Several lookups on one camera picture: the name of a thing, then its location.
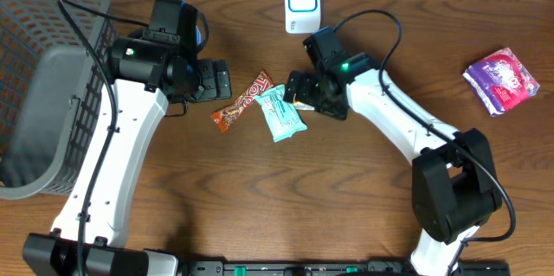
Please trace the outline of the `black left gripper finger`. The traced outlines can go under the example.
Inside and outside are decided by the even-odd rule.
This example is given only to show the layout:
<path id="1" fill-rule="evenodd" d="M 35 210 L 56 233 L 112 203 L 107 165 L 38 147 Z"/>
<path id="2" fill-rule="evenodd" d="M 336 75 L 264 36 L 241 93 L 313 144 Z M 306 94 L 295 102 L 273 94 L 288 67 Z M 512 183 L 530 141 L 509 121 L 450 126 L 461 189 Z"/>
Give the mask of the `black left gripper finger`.
<path id="1" fill-rule="evenodd" d="M 215 61 L 216 90 L 218 99 L 230 99 L 232 89 L 229 76 L 229 64 L 225 60 Z"/>
<path id="2" fill-rule="evenodd" d="M 216 73 L 215 65 L 211 59 L 202 59 L 198 62 L 203 91 L 200 101 L 214 100 L 216 98 Z"/>

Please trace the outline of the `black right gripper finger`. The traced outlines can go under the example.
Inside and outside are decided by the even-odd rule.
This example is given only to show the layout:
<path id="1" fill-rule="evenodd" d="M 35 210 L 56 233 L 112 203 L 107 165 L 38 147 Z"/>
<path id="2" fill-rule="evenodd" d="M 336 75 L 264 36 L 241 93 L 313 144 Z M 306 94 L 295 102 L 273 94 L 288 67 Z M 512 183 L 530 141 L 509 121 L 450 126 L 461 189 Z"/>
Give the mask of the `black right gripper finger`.
<path id="1" fill-rule="evenodd" d="M 321 92 L 319 89 L 319 77 L 311 73 L 297 72 L 294 79 L 296 90 L 293 101 L 312 107 L 320 107 Z"/>
<path id="2" fill-rule="evenodd" d="M 300 71 L 292 71 L 289 74 L 285 92 L 283 95 L 284 101 L 303 101 L 305 98 L 306 82 L 305 73 Z"/>

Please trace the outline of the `orange white tissue pack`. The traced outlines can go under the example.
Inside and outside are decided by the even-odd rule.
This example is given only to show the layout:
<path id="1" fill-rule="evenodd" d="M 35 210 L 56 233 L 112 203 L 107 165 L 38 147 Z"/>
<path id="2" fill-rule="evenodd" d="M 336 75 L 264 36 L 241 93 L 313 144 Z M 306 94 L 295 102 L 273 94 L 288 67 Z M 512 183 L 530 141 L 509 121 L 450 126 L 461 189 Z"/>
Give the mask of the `orange white tissue pack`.
<path id="1" fill-rule="evenodd" d="M 302 103 L 302 102 L 299 102 L 299 101 L 294 101 L 293 106 L 295 107 L 296 110 L 300 110 L 300 111 L 314 111 L 315 110 L 315 108 L 313 106 L 310 106 L 306 103 Z"/>

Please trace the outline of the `teal wet wipes pack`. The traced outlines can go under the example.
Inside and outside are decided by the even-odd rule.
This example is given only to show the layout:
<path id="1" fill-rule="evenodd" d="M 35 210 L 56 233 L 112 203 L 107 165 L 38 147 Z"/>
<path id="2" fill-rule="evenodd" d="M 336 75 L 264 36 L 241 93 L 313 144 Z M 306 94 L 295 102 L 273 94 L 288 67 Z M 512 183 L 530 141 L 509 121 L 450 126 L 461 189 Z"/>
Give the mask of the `teal wet wipes pack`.
<path id="1" fill-rule="evenodd" d="M 284 100 L 285 85 L 272 87 L 254 97 L 261 106 L 275 143 L 307 129 L 292 103 Z"/>

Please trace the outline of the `orange brown candy bar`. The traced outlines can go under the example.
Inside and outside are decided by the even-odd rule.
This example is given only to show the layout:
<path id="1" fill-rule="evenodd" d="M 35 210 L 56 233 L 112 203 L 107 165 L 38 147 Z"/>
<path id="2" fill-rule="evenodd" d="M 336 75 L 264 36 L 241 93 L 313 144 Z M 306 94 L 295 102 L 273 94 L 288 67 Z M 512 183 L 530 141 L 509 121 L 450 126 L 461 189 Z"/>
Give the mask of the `orange brown candy bar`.
<path id="1" fill-rule="evenodd" d="M 265 69 L 262 69 L 254 81 L 250 84 L 233 104 L 214 112 L 211 118 L 219 127 L 220 131 L 225 133 L 230 126 L 236 122 L 241 114 L 254 102 L 254 97 L 261 95 L 268 89 L 275 87 L 275 83 Z"/>

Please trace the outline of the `purple Carefree pad pack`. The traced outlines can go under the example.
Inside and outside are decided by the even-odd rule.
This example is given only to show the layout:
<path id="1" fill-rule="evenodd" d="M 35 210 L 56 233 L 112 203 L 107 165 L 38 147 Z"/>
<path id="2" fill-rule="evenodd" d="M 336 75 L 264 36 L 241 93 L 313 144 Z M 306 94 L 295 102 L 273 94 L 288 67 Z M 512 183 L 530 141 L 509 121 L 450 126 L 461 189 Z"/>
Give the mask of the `purple Carefree pad pack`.
<path id="1" fill-rule="evenodd" d="M 462 77 L 492 117 L 535 96 L 540 88 L 510 48 L 502 48 L 471 64 Z"/>

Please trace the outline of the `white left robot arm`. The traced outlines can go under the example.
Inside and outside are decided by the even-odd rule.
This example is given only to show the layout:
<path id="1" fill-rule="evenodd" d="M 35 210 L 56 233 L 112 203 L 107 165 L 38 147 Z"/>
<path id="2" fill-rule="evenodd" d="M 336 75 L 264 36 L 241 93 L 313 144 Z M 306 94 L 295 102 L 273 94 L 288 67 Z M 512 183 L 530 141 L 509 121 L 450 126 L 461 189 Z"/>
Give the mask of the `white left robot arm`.
<path id="1" fill-rule="evenodd" d="M 151 138 L 172 104 L 231 96 L 229 65 L 200 57 L 205 15 L 182 0 L 155 0 L 140 32 L 93 59 L 104 86 L 76 184 L 48 234 L 30 234 L 23 259 L 37 275 L 183 275 L 164 250 L 126 247 L 132 198 Z"/>

